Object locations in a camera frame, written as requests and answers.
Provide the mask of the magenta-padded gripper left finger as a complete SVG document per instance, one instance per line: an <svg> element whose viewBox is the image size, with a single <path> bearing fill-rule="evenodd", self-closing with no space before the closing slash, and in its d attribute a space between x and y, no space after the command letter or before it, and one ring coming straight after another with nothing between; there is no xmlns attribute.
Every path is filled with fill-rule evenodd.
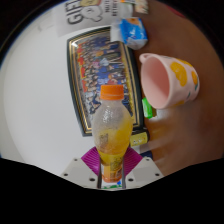
<svg viewBox="0 0 224 224"><path fill-rule="evenodd" d="M81 158L73 158L61 177L84 188L100 189L101 164L97 149L93 147Z"/></svg>

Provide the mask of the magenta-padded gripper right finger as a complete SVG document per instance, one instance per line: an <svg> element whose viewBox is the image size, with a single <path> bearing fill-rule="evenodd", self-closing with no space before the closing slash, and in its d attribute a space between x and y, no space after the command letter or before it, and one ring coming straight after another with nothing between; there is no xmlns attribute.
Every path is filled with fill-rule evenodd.
<svg viewBox="0 0 224 224"><path fill-rule="evenodd" d="M128 148L123 159L122 188L134 189L163 178L163 174L150 157L142 157Z"/></svg>

